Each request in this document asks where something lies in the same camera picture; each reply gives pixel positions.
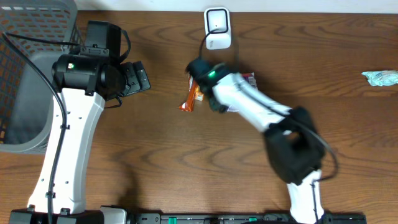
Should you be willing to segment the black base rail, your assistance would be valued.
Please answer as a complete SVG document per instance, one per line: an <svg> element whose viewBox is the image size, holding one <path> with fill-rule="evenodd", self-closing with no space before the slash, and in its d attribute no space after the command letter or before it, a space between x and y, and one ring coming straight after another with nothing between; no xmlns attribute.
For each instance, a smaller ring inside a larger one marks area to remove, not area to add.
<svg viewBox="0 0 398 224"><path fill-rule="evenodd" d="M161 215L140 213L125 215L122 219L104 216L105 224L298 224L288 213L265 213L262 215ZM364 215L325 213L318 221L321 224L367 224Z"/></svg>

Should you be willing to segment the red purple noodle packet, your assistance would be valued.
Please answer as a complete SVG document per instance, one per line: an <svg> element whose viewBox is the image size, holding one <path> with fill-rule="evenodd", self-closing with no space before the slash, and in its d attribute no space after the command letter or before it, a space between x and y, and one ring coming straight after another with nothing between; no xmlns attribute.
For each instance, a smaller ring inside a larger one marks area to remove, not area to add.
<svg viewBox="0 0 398 224"><path fill-rule="evenodd" d="M255 89L257 89L257 83L255 79L255 74L254 72L252 73L242 73L242 77ZM236 109L233 106L230 106L227 110L227 112L232 112L232 113L237 113L238 109Z"/></svg>

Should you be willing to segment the small orange yellow packet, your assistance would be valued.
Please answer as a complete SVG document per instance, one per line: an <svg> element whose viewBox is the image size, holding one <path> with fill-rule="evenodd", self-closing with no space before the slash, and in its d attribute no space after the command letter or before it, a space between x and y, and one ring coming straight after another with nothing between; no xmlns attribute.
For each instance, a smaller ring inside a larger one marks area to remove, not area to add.
<svg viewBox="0 0 398 224"><path fill-rule="evenodd" d="M197 88L195 90L195 100L203 101L203 99L204 99L204 94L201 92L199 88Z"/></svg>

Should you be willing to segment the white barcode scanner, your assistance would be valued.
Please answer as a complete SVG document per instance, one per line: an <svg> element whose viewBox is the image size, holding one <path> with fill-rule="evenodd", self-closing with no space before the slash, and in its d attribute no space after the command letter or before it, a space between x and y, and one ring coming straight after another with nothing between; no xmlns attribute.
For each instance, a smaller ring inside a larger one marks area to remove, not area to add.
<svg viewBox="0 0 398 224"><path fill-rule="evenodd" d="M208 50L227 49L231 46L231 19L225 7L211 7L204 11L205 43Z"/></svg>

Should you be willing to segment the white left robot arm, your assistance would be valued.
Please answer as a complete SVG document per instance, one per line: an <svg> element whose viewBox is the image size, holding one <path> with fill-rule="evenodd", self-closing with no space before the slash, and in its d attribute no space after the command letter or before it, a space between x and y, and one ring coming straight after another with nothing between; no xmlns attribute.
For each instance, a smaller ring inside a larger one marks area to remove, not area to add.
<svg viewBox="0 0 398 224"><path fill-rule="evenodd" d="M26 208L11 223L133 223L125 208L86 209L85 181L96 125L105 103L150 88L141 62L128 62L117 25L89 21L84 45L61 55L45 84L53 94L53 117L40 177Z"/></svg>

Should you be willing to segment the grey plastic mesh basket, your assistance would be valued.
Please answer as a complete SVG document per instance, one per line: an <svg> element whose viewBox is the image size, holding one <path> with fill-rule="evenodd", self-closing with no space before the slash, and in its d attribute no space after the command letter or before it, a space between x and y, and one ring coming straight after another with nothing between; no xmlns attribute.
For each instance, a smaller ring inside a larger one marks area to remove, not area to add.
<svg viewBox="0 0 398 224"><path fill-rule="evenodd" d="M52 79L52 64L82 44L73 0L1 1L1 32L43 74ZM1 151L45 153L53 115L53 95L25 60L1 41Z"/></svg>

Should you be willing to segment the orange snack bar wrapper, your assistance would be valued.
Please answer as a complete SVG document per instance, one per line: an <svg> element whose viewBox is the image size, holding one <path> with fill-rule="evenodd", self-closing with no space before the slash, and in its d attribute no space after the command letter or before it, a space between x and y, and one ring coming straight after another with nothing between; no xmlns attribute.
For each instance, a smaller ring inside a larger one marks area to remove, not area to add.
<svg viewBox="0 0 398 224"><path fill-rule="evenodd" d="M188 96L179 109L186 112L192 112L194 109L195 99L197 96L198 84L191 75L188 76Z"/></svg>

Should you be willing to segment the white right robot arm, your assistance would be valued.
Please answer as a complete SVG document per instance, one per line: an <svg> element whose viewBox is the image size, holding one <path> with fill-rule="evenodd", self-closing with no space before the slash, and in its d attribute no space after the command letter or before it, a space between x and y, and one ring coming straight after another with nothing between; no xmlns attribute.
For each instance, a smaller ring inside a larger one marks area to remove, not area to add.
<svg viewBox="0 0 398 224"><path fill-rule="evenodd" d="M223 63L211 65L198 57L186 71L208 97L213 111L222 113L233 107L262 133L269 164L287 185L291 217L297 223L320 223L325 214L320 182L334 178L339 166L310 113L266 96Z"/></svg>

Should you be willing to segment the teal snack packet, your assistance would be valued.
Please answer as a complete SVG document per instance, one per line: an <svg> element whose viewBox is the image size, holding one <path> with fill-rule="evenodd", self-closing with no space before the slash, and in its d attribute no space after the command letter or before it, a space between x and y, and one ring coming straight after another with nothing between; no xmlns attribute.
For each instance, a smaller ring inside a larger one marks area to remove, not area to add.
<svg viewBox="0 0 398 224"><path fill-rule="evenodd" d="M383 70L375 72L363 72L371 86L392 86L397 84L397 70Z"/></svg>

